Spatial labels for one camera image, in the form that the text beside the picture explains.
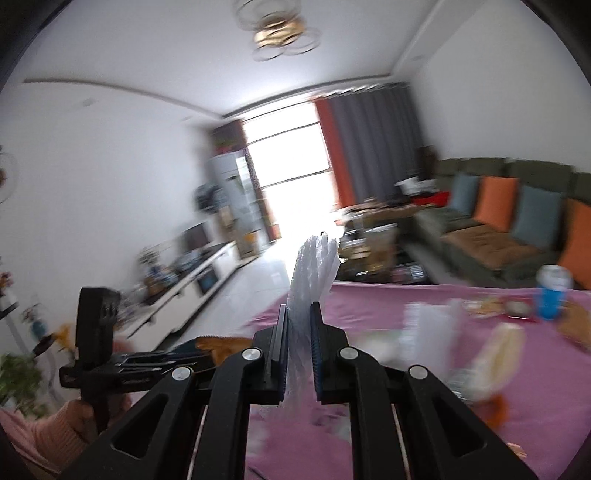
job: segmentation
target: window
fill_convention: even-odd
[[[300,103],[243,123],[248,151],[285,239],[335,231],[336,195],[314,103]]]

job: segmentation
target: potted plant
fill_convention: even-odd
[[[10,399],[25,417],[41,418],[48,414],[47,406],[37,402],[37,392],[43,380],[33,357],[6,353],[0,358],[0,404]]]

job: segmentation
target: ceiling molding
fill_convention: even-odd
[[[398,82],[410,80],[437,50],[484,5],[485,0],[439,0],[392,68]]]
[[[200,113],[202,115],[208,116],[217,121],[222,121],[225,119],[225,116],[221,113],[213,112],[206,108],[203,108],[199,105],[194,105],[192,103],[185,102],[183,100],[178,100],[176,98],[169,97],[167,95],[162,95],[161,93],[149,92],[147,90],[143,90],[136,87],[130,87],[127,85],[119,85],[117,83],[109,83],[109,82],[100,82],[98,80],[88,80],[88,79],[71,79],[71,78],[27,78],[22,81],[23,83],[61,83],[66,85],[86,85],[86,86],[93,86],[99,88],[105,88],[110,90],[118,90],[120,92],[131,93],[133,95],[140,95],[143,97],[151,98],[154,100],[159,100],[161,102],[170,103],[175,106],[179,106],[182,108],[186,108],[187,110],[191,110],[196,113]]]
[[[325,93],[330,90],[338,90],[339,88],[349,88],[372,83],[388,83],[391,81],[392,77],[390,75],[371,75],[367,77],[356,77],[352,79],[332,80],[330,82],[316,83],[315,85],[289,90],[288,92],[279,93],[278,95],[267,97],[257,102],[249,103],[248,105],[233,110],[232,112],[228,112],[223,117],[226,120],[234,120],[252,113],[254,110],[264,109],[265,107],[277,102],[281,102],[282,100],[297,99],[300,96],[311,96],[317,93]]]

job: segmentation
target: gray curtain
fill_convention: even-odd
[[[396,182],[417,175],[423,136],[407,84],[328,98],[358,203],[388,200]]]

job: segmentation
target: orange curtain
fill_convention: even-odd
[[[320,119],[320,128],[324,135],[324,143],[326,150],[328,150],[330,163],[332,165],[333,174],[335,175],[336,189],[339,194],[339,204],[341,208],[349,207],[357,203],[355,199],[355,192],[351,185],[351,177],[349,175],[349,167],[347,166],[347,159],[345,152],[340,142],[339,131],[337,129],[335,119],[330,109],[328,100],[316,99],[314,101],[318,117]]]

